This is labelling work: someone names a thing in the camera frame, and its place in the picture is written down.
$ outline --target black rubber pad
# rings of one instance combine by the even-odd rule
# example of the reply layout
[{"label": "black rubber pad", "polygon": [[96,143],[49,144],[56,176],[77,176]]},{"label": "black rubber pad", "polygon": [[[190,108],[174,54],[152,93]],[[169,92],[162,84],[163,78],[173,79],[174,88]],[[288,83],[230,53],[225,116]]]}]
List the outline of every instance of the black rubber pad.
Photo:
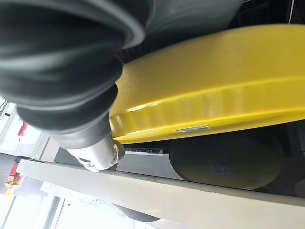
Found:
[{"label": "black rubber pad", "polygon": [[242,0],[155,0],[140,45],[123,50],[120,59],[130,62],[145,54],[193,37],[225,30]]}]

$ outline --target fire extinguisher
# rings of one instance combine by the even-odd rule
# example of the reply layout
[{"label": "fire extinguisher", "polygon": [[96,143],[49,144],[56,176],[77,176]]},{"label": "fire extinguisher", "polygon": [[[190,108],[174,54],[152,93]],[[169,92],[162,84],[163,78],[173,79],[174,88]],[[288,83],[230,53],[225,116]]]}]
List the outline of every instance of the fire extinguisher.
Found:
[{"label": "fire extinguisher", "polygon": [[5,181],[5,187],[7,189],[6,191],[6,194],[9,194],[9,195],[12,195],[13,192],[20,188],[20,186],[22,185],[23,183],[23,180],[25,178],[25,176],[21,173],[18,173],[16,170],[17,170],[17,167],[19,165],[19,162],[22,160],[22,159],[30,159],[26,156],[17,156],[15,157],[14,161],[14,165],[13,167],[11,168],[11,171],[10,171],[10,174],[8,175],[6,181]]},{"label": "fire extinguisher", "polygon": [[20,127],[19,131],[18,131],[18,136],[25,136],[25,131],[28,127],[28,124],[26,122],[23,121],[22,126]]}]

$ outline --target sticker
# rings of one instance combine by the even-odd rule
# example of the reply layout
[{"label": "sticker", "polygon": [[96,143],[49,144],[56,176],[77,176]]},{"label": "sticker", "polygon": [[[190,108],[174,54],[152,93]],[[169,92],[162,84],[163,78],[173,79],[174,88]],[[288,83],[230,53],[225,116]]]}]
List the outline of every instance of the sticker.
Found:
[{"label": "sticker", "polygon": [[177,132],[192,132],[192,131],[199,131],[199,130],[208,130],[210,129],[210,126],[208,125],[199,125],[194,127],[188,127],[184,129],[175,130]]},{"label": "sticker", "polygon": [[14,176],[8,176],[8,178],[6,180],[9,182],[12,182],[14,180]]}]

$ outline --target wall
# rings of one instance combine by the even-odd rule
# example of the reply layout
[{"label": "wall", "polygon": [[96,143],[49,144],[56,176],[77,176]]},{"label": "wall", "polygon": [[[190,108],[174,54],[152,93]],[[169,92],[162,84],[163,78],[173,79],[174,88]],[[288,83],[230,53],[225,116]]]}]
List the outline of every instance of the wall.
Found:
[{"label": "wall", "polygon": [[[14,164],[14,156],[0,153],[0,194],[5,194],[5,180]],[[40,190],[42,181],[31,177],[25,177],[22,186],[14,192],[14,195],[36,195],[47,196],[47,193]]]}]

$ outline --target yellow metal plate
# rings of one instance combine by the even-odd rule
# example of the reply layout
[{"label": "yellow metal plate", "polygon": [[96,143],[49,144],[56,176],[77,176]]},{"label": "yellow metal plate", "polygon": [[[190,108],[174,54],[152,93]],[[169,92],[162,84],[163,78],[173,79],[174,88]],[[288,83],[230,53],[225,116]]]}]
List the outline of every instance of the yellow metal plate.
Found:
[{"label": "yellow metal plate", "polygon": [[126,64],[111,109],[123,144],[305,119],[305,26],[208,35]]}]

